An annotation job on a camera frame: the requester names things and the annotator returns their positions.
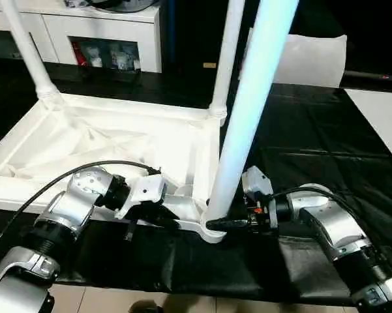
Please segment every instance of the white fabric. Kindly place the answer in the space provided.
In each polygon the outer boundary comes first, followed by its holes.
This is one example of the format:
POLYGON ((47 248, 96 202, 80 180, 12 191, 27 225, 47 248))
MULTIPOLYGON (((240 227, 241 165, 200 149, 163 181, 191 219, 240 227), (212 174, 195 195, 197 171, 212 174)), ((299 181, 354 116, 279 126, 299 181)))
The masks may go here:
POLYGON ((346 35, 314 38, 288 35, 275 83, 339 87, 346 61, 346 35))
POLYGON ((392 154, 392 93, 345 89, 392 154))
MULTIPOLYGON (((192 183, 197 160, 191 154, 204 132, 203 123, 130 114, 124 104, 117 112, 69 103, 60 110, 46 111, 43 121, 19 147, 10 155, 0 155, 0 200, 25 201, 58 175, 97 160, 130 160, 161 168, 167 192, 173 193, 192 183)), ((104 167, 127 179, 146 175, 134 166, 104 167)), ((59 184, 37 203, 49 202, 65 187, 65 183, 59 184)))

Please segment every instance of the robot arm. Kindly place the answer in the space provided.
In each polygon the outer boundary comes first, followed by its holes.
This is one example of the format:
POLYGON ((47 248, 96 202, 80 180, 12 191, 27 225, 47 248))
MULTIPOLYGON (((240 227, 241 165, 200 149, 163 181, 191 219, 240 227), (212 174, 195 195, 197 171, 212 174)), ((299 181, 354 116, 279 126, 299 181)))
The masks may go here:
POLYGON ((270 198, 271 181, 257 168, 242 175, 249 217, 231 222, 207 223, 212 230, 244 228, 254 232, 276 230, 279 222, 300 220, 315 232, 327 259, 333 263, 361 312, 392 312, 392 269, 376 250, 355 218, 336 201, 313 188, 331 194, 324 186, 307 184, 304 191, 270 198))
POLYGON ((92 167, 75 173, 38 216, 22 246, 9 250, 0 262, 0 312, 45 313, 53 308, 48 288, 84 230, 95 206, 124 218, 141 203, 162 203, 166 183, 161 174, 133 180, 92 167))

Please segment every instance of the tile floor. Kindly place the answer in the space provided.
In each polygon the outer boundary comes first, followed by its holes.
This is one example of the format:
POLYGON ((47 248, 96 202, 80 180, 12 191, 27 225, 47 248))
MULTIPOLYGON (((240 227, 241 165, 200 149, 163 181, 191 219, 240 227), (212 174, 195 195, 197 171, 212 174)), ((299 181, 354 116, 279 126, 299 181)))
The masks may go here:
POLYGON ((128 313, 131 306, 156 303, 165 313, 356 313, 341 306, 284 305, 281 303, 168 295, 166 293, 54 285, 53 313, 128 313))

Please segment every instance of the black cable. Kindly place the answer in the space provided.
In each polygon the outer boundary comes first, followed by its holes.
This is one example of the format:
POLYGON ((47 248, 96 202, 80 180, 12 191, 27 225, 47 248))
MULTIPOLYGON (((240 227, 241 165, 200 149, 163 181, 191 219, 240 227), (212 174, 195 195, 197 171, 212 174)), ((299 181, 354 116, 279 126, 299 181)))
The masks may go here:
POLYGON ((5 234, 5 232, 9 229, 9 227, 13 224, 13 222, 23 213, 23 211, 32 204, 39 196, 41 196, 45 191, 47 191, 49 188, 54 186, 54 184, 58 183, 60 180, 66 178, 67 176, 76 173, 77 171, 84 170, 86 168, 90 168, 92 166, 99 166, 99 165, 105 165, 105 164, 123 164, 123 165, 131 165, 131 166, 136 166, 138 168, 143 168, 148 171, 148 175, 153 175, 153 174, 159 174, 160 171, 152 168, 151 166, 137 163, 137 162, 132 162, 132 161, 123 161, 123 160, 105 160, 105 161, 96 161, 92 163, 87 163, 81 166, 78 166, 77 168, 73 168, 72 170, 69 170, 68 172, 58 176, 55 178, 53 181, 42 187, 36 194, 34 194, 29 200, 27 200, 12 216, 12 218, 7 222, 6 226, 3 228, 3 230, 0 232, 0 238, 5 234))

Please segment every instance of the black tablecloth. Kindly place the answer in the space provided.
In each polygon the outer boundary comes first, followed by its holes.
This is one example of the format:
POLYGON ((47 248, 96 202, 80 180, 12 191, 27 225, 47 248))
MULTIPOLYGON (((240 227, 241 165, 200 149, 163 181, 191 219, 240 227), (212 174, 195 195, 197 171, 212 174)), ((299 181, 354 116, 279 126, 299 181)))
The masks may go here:
MULTIPOLYGON (((195 108, 207 107, 214 82, 214 74, 113 75, 63 65, 49 65, 48 70, 62 92, 195 108)), ((233 86, 230 104, 234 94, 233 86)), ((23 65, 0 61, 0 139, 35 99, 23 65)), ((387 247, 392 245, 392 156, 343 90, 274 85, 247 161, 247 167, 251 165, 270 177, 276 191, 313 182, 343 196, 367 216, 371 228, 387 236, 383 250, 392 261, 387 247)), ((232 214, 243 210, 241 202, 238 191, 232 214)), ((0 230, 11 214, 0 211, 0 230)), ((17 244, 20 229, 34 218, 24 214, 18 220, 1 241, 0 257, 17 244)), ((304 225, 282 224, 279 238, 231 234, 217 245, 195 233, 143 226, 126 244, 124 233, 124 224, 92 221, 59 280, 276 302, 351 304, 346 286, 304 225)))

